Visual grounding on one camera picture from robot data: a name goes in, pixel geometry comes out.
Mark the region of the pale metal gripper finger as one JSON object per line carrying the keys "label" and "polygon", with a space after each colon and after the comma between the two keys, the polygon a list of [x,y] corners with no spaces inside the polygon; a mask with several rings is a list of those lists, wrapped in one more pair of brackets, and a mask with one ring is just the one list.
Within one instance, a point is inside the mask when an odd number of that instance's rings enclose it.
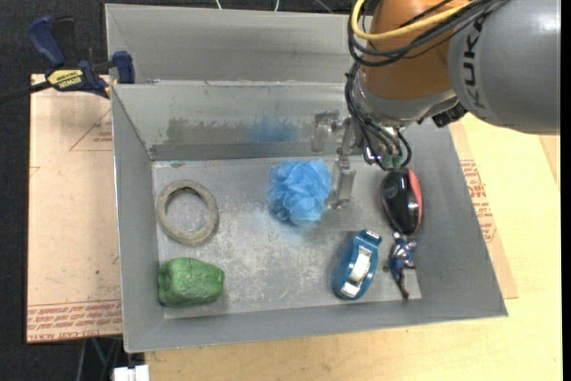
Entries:
{"label": "pale metal gripper finger", "polygon": [[339,207],[351,200],[356,170],[348,159],[338,158],[332,169],[332,190],[328,199],[331,208]]}
{"label": "pale metal gripper finger", "polygon": [[311,150],[321,153],[325,149],[327,139],[344,130],[344,118],[339,111],[319,112],[313,117]]}

